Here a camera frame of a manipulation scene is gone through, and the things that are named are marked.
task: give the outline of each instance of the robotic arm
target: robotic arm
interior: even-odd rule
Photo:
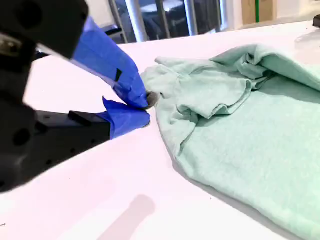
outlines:
[[[101,77],[126,104],[104,99],[102,113],[33,110],[23,96],[38,44]],[[88,18],[84,0],[0,3],[0,192],[146,126],[155,102],[134,61]]]

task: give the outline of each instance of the blue tape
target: blue tape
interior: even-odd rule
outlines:
[[[148,106],[147,93],[135,62],[89,17],[71,61],[102,78],[128,105]],[[117,70],[121,75],[116,82]]]
[[[103,98],[103,104],[106,111],[97,115],[110,123],[111,140],[150,123],[150,115],[144,110],[105,98]]]

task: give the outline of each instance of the wrinkled fabric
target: wrinkled fabric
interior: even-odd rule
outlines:
[[[187,176],[320,239],[320,66],[262,45],[156,62],[142,79]]]

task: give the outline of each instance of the mint green cloth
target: mint green cloth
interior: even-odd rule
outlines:
[[[156,62],[142,79],[159,93],[160,131],[188,177],[320,239],[320,66],[262,45]]]

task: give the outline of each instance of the white table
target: white table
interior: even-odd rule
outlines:
[[[311,22],[126,44],[141,71],[157,56],[208,59],[263,43],[320,63]],[[38,110],[100,112],[118,100],[99,78],[56,58],[33,64],[25,102]],[[106,142],[0,195],[1,240],[296,240],[257,211],[204,190],[173,168],[155,109],[151,125]]]

